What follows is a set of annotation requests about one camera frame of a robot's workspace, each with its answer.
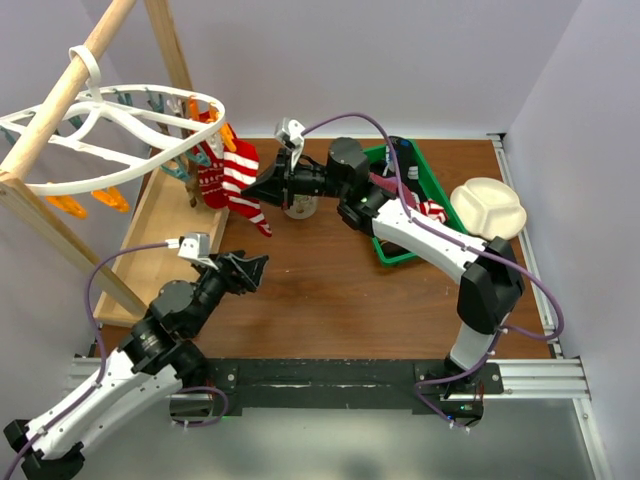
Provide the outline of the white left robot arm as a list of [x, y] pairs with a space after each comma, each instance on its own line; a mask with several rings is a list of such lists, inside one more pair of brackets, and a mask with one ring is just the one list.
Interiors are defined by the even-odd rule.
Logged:
[[194, 268], [194, 281], [166, 283], [97, 371], [56, 406], [31, 420], [14, 420], [4, 435], [16, 452], [10, 477], [71, 479], [98, 440], [174, 393], [205, 392], [229, 408], [212, 385], [206, 357], [193, 340], [226, 294], [255, 292], [269, 258], [242, 250], [212, 254]]

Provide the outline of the black blue logo sock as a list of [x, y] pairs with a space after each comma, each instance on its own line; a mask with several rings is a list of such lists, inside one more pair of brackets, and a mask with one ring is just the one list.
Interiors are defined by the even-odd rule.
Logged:
[[396, 174], [395, 166], [398, 166], [403, 183], [409, 188], [415, 188], [419, 180], [419, 167], [415, 160], [416, 150], [413, 143], [398, 136], [390, 136], [389, 140], [396, 153], [397, 163], [391, 159], [390, 148], [386, 146], [383, 176], [394, 176]]

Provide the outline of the red white striped sock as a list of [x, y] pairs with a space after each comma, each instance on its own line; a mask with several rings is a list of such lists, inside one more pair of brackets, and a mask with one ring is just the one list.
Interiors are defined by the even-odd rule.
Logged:
[[420, 202], [417, 209], [424, 216], [439, 223], [445, 224], [449, 220], [445, 208], [432, 199]]
[[234, 151], [225, 149], [223, 153], [222, 188], [228, 208], [247, 219], [262, 235], [269, 238], [272, 236], [272, 229], [259, 201], [242, 193], [257, 179], [259, 155], [256, 148], [246, 141], [235, 139], [234, 146]]

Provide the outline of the red cat christmas sock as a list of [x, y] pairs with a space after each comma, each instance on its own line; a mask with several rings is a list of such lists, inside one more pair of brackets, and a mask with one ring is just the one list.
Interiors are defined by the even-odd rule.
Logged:
[[191, 149], [191, 160], [198, 167], [198, 187], [203, 203], [212, 209], [223, 209], [228, 204], [222, 186], [224, 151], [223, 136], [219, 132]]

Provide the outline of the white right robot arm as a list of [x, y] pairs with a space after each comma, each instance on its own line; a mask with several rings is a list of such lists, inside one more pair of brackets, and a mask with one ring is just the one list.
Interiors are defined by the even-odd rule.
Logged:
[[457, 314], [462, 321], [445, 361], [448, 386], [469, 392], [481, 380], [484, 363], [505, 319], [524, 292], [510, 243], [486, 242], [457, 232], [403, 205], [399, 185], [370, 171], [361, 144], [334, 140], [325, 164], [301, 164], [281, 148], [274, 162], [242, 191], [243, 195], [281, 208], [297, 195], [338, 201], [337, 212], [350, 228], [387, 240], [427, 261], [459, 287]]

